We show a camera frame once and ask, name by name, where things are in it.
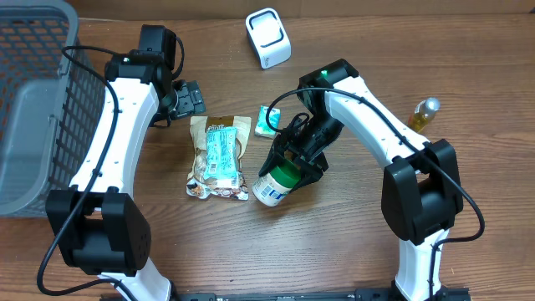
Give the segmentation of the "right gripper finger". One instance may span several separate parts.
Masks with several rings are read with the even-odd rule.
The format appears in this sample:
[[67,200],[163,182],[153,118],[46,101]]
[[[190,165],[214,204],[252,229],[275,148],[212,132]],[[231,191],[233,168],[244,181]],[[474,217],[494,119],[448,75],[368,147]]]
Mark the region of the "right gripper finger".
[[298,183],[292,188],[293,191],[319,181],[324,175],[324,172],[329,168],[323,152],[311,161],[304,160],[303,156],[295,156],[293,158],[293,164],[299,169],[301,176]]
[[259,177],[265,176],[268,172],[270,172],[276,166],[281,165],[285,160],[286,158],[284,157],[283,152],[270,150],[267,155],[267,159],[265,160],[260,171],[258,172],[258,176]]

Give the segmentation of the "yellow drink bottle silver cap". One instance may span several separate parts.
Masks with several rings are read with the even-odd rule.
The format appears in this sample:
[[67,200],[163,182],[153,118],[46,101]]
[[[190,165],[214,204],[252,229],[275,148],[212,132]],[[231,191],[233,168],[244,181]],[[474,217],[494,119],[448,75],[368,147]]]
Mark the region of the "yellow drink bottle silver cap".
[[435,97],[422,100],[415,107],[415,111],[408,119],[407,125],[414,132],[420,133],[431,121],[433,121],[440,108],[441,102]]

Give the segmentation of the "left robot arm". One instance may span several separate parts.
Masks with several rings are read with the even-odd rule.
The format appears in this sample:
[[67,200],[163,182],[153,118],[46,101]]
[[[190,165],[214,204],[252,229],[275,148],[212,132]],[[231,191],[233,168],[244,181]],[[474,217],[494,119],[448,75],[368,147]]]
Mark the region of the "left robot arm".
[[[97,74],[71,55],[73,47],[63,48],[67,60],[104,84],[104,105],[69,187],[52,190],[45,202],[54,240],[37,273],[41,293],[63,296],[109,283],[123,300],[179,298],[150,259],[150,224],[133,200],[133,184],[147,130],[206,110],[198,83],[179,77],[183,64],[175,58],[183,50],[170,29],[145,24],[138,47],[112,52],[104,73]],[[63,290],[46,288],[44,272],[55,250],[68,266],[96,279]]]

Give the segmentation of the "green lid jar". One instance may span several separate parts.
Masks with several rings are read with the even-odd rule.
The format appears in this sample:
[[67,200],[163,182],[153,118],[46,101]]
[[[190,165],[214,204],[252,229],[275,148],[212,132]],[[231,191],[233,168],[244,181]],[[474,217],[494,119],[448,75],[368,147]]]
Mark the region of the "green lid jar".
[[289,160],[275,166],[252,184],[254,196],[264,205],[275,207],[301,180],[299,169]]

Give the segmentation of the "brown nut pouch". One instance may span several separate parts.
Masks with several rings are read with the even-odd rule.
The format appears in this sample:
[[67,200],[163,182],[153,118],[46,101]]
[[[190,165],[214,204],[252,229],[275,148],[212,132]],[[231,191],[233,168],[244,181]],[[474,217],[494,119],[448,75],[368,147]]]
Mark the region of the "brown nut pouch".
[[[193,116],[190,120],[190,133],[194,147],[194,161],[188,174],[186,193],[205,200],[212,196],[246,201],[249,198],[247,184],[242,173],[242,158],[244,157],[250,135],[252,119],[244,116]],[[237,128],[237,166],[238,188],[218,188],[215,182],[206,181],[203,177],[206,170],[206,133],[214,128]]]

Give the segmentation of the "mint green snack packet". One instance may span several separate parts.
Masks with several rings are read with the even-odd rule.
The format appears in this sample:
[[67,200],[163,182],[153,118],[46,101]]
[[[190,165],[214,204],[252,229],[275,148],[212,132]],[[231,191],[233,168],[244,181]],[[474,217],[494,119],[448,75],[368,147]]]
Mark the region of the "mint green snack packet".
[[204,179],[218,188],[238,188],[237,128],[214,128],[206,133]]

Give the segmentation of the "small teal tissue pack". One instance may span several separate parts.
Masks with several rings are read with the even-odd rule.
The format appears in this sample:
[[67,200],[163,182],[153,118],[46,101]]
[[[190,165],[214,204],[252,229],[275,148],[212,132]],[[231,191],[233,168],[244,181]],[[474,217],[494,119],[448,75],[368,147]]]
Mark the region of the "small teal tissue pack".
[[268,112],[268,107],[261,105],[258,112],[258,118],[254,134],[257,136],[273,139],[277,134],[277,132],[273,130],[273,128],[277,129],[280,117],[280,109],[273,108],[270,112]]

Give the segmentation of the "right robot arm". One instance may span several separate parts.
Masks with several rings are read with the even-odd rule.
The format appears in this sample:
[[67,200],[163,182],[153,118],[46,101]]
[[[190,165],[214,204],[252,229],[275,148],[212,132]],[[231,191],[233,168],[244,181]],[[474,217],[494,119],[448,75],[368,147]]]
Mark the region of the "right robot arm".
[[381,211],[399,239],[399,267],[390,288],[359,288],[358,300],[468,300],[466,288],[440,281],[441,252],[463,209],[453,147],[431,143],[400,122],[369,91],[344,59],[302,76],[293,91],[306,107],[276,128],[253,186],[273,206],[287,194],[321,179],[324,150],[349,129],[383,171]]

